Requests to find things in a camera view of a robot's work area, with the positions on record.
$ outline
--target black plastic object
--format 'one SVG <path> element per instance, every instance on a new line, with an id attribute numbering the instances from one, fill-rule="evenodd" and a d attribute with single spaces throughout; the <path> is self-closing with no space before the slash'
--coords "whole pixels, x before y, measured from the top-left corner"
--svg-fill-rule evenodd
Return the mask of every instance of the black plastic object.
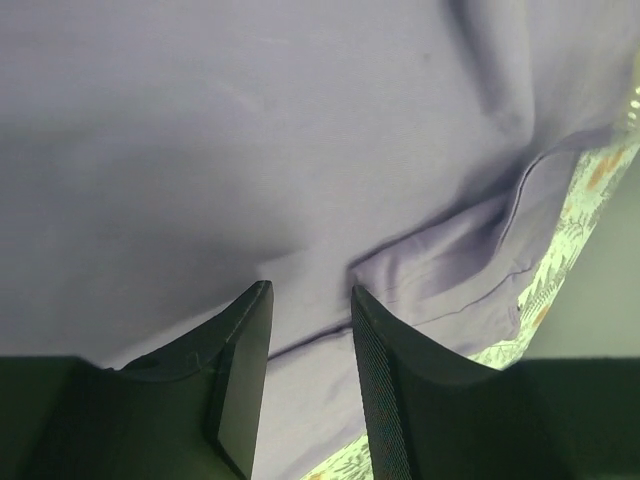
<path id="1" fill-rule="evenodd" d="M 0 359 L 0 479 L 249 479 L 272 306 L 258 282 L 118 371 Z"/>
<path id="2" fill-rule="evenodd" d="M 640 360 L 497 371 L 417 332 L 362 287 L 352 314 L 376 479 L 640 478 Z"/>

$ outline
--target floral pattern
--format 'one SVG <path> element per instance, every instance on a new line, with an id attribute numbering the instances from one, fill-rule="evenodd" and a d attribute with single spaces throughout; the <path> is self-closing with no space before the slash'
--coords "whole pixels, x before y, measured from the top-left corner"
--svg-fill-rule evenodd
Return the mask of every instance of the floral pattern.
<path id="1" fill-rule="evenodd" d="M 628 135 L 608 147 L 582 155 L 549 250 L 531 284 L 518 298 L 520 333 L 514 340 L 499 342 L 472 355 L 472 360 L 503 369 L 522 357 L 639 149 L 637 136 Z M 303 480 L 373 480 L 367 435 L 332 455 Z"/>

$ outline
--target lavender fabric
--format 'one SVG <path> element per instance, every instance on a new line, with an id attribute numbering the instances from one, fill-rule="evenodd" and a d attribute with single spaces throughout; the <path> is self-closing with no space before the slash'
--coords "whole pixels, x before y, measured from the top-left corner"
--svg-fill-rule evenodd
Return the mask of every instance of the lavender fabric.
<path id="1" fill-rule="evenodd" d="M 616 118 L 638 18 L 635 0 L 2 2 L 0 352 L 121 365 L 267 278 L 276 355 L 348 323 L 349 266 L 459 351 L 513 335 L 515 273 L 575 161 L 550 149 Z M 297 480 L 363 428 L 348 336 L 269 369 L 256 479 Z"/>
<path id="2" fill-rule="evenodd" d="M 606 143 L 606 132 L 579 136 Z M 509 194 L 384 248 L 352 268 L 392 313 L 471 355 L 515 338 L 518 295 L 549 246 L 580 150 L 567 139 L 527 166 Z"/>

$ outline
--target patterned cloth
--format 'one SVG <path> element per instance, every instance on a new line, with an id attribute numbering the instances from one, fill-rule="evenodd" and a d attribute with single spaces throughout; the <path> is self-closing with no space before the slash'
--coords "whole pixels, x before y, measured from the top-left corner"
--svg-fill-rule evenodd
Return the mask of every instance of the patterned cloth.
<path id="1" fill-rule="evenodd" d="M 520 333 L 470 358 L 496 369 L 519 360 L 551 307 L 565 277 L 596 226 L 603 208 L 640 149 L 628 136 L 606 148 L 585 152 L 576 167 L 562 215 L 545 257 L 530 286 L 518 298 Z M 372 480 L 367 436 L 345 446 L 303 480 Z"/>

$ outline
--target gray background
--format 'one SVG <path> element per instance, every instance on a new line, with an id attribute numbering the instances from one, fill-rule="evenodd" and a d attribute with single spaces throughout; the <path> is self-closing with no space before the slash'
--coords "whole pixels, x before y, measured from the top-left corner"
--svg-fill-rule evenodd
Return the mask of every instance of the gray background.
<path id="1" fill-rule="evenodd" d="M 525 357 L 640 355 L 638 185 L 636 157 Z"/>

